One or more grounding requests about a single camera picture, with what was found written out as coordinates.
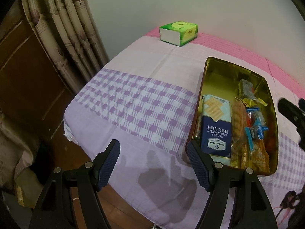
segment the green tissue package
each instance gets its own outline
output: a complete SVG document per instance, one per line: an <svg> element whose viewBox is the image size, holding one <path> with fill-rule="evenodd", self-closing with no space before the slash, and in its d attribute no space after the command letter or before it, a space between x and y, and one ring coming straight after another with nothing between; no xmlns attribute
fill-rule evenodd
<svg viewBox="0 0 305 229"><path fill-rule="evenodd" d="M177 46L183 46L197 37L198 25L178 21L159 27L159 32L162 41Z"/></svg>

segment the blue gripper pad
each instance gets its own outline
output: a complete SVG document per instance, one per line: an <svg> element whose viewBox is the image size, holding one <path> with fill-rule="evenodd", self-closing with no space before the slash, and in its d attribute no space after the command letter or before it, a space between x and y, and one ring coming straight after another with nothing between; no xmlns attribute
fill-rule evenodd
<svg viewBox="0 0 305 229"><path fill-rule="evenodd" d="M201 158L199 157L197 151L195 150L191 142L187 144L186 148L187 148L187 155L190 159L190 162L195 171L200 186L204 187L205 190L209 192L211 189L211 184L209 182L209 171L203 164Z"/></svg>
<svg viewBox="0 0 305 229"><path fill-rule="evenodd" d="M116 140L99 171L99 179L97 182L97 187L99 190L107 185L119 155L120 143Z"/></svg>

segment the white tag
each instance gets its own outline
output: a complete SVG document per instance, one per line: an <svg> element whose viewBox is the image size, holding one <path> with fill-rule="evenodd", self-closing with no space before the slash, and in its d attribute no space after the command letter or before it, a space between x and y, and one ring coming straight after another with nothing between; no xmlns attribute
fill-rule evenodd
<svg viewBox="0 0 305 229"><path fill-rule="evenodd" d="M208 139L208 147L216 151L224 151L226 143L220 139Z"/></svg>

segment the golden tin box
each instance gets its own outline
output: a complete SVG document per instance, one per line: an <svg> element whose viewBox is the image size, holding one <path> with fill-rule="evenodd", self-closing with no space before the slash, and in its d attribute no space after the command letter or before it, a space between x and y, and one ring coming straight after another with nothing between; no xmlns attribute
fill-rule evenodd
<svg viewBox="0 0 305 229"><path fill-rule="evenodd" d="M268 176L275 173L278 166L279 139L275 107L265 78L244 67L213 57L207 58L195 110L196 112L187 142L194 139L196 135L196 122L202 114L201 97L203 95L211 94L226 99L230 102L230 109L232 111L231 105L233 104L235 97L238 97L238 83L241 79L252 82L255 96L267 103L266 106L262 104L257 104L257 106L260 108L269 128L268 131L264 132L263 141L269 149L269 172L256 172L256 174Z"/></svg>

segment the white wall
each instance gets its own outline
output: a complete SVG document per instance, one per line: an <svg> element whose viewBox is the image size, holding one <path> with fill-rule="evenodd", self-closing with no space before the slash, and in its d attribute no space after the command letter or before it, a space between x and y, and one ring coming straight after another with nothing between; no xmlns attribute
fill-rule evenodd
<svg viewBox="0 0 305 229"><path fill-rule="evenodd" d="M188 21L266 57L305 86L305 22L291 0L87 0L112 59L163 24Z"/></svg>

